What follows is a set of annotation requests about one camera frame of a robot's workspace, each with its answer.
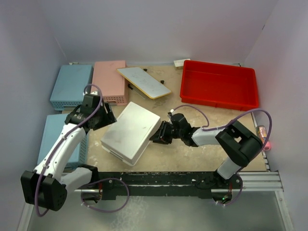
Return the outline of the white perforated basket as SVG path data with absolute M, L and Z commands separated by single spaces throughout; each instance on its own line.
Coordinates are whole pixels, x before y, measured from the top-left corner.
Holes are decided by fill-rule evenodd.
M 104 133 L 102 146 L 122 162 L 134 166 L 160 124 L 160 116 L 130 102 Z

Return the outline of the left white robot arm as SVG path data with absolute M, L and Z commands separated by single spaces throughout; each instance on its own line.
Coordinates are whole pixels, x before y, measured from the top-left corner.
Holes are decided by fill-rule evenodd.
M 85 94 L 78 105 L 65 119 L 63 129 L 48 154 L 34 168 L 21 175 L 25 202 L 47 210 L 58 211 L 69 193 L 86 186 L 89 189 L 99 184 L 98 169 L 86 164 L 73 172 L 62 173 L 76 147 L 86 138 L 90 130 L 97 130 L 116 122 L 109 103 L 103 101 L 101 93 Z

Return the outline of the red plastic tray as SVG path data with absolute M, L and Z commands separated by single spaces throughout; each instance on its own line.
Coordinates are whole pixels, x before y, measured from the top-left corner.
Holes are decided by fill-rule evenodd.
M 180 97 L 183 103 L 239 111 L 259 107 L 254 69 L 186 60 Z

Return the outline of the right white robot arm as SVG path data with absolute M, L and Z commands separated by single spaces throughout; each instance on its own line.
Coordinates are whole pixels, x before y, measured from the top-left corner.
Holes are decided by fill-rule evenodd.
M 237 120 L 226 127 L 205 131 L 201 127 L 192 127 L 180 113 L 172 115 L 168 122 L 163 121 L 150 137 L 150 141 L 159 144 L 171 144 L 174 139 L 180 139 L 190 147 L 222 147 L 228 157 L 214 176 L 214 183 L 219 188 L 226 188 L 231 183 L 231 177 L 246 167 L 260 153 L 263 145 L 259 137 Z

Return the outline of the yellow-edged whiteboard stand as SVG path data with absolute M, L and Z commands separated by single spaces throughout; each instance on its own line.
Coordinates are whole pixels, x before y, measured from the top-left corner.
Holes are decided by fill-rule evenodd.
M 140 67 L 118 68 L 117 71 L 150 99 L 157 99 L 171 93 L 170 89 Z

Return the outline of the large pink basket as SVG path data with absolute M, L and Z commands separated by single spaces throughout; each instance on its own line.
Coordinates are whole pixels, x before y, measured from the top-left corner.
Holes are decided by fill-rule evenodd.
M 95 62 L 92 84 L 100 88 L 105 102 L 128 104 L 128 83 L 117 71 L 125 67 L 127 65 L 124 60 Z

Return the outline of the large blue basket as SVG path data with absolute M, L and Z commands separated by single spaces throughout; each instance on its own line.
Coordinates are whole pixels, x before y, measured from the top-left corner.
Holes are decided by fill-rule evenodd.
M 56 111 L 76 107 L 83 101 L 83 91 L 92 83 L 93 67 L 89 64 L 63 65 L 55 82 L 50 102 Z

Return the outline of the small blue perforated basket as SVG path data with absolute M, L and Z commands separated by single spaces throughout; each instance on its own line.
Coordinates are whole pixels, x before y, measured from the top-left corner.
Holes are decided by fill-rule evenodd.
M 42 142 L 40 145 L 37 164 L 40 164 L 57 141 L 68 114 L 48 115 L 46 118 Z M 66 164 L 65 171 L 76 169 L 87 162 L 88 135 L 77 145 Z

